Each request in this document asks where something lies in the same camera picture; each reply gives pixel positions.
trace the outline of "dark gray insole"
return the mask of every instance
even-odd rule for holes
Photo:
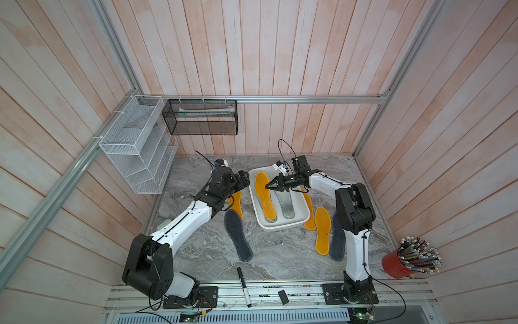
[[[329,246],[329,256],[335,261],[342,261],[346,252],[346,234],[340,226],[336,212],[331,217],[331,223],[333,225],[333,237]]]
[[[234,242],[237,256],[242,262],[252,260],[254,256],[243,232],[243,222],[235,210],[229,209],[225,213],[225,229]]]

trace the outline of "black eraser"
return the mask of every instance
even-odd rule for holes
[[[286,296],[286,292],[284,290],[279,291],[279,297],[281,298],[281,302],[283,305],[286,305],[290,302],[288,296]]]

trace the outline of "marker pen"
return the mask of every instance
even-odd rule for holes
[[[244,283],[243,272],[241,272],[241,267],[237,268],[237,274],[239,275],[239,279],[241,280],[241,286],[243,287],[244,299],[247,301],[247,306],[252,307],[252,302],[250,302],[250,296],[248,295],[247,285]]]

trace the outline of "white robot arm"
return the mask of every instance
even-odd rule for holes
[[[285,163],[274,167],[279,176],[267,189],[289,191],[297,186],[321,191],[336,198],[337,215],[346,235],[347,265],[344,271],[343,297],[351,303],[373,291],[368,265],[368,238],[375,219],[365,186],[346,184],[328,177],[319,170],[311,170],[305,156],[292,159],[294,174],[288,174]],[[183,273],[175,273],[172,257],[178,248],[201,225],[221,211],[233,193],[246,188],[248,173],[234,174],[226,161],[217,160],[209,182],[194,197],[194,201],[173,221],[152,233],[139,234],[132,242],[122,279],[150,298],[174,295],[193,304],[197,299],[196,280]]]

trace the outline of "mounting plate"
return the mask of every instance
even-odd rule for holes
[[[218,287],[217,286],[203,286],[199,288],[198,298],[202,298],[202,304],[196,303],[194,307],[185,307],[176,296],[167,297],[164,301],[163,309],[194,309],[194,308],[216,308],[218,304]]]
[[[322,290],[324,291],[326,305],[349,305],[345,302],[344,298],[342,298],[342,289],[343,284],[323,284]],[[364,293],[360,297],[359,304],[370,304],[370,299],[372,299],[373,304],[378,304],[380,302],[376,293]]]

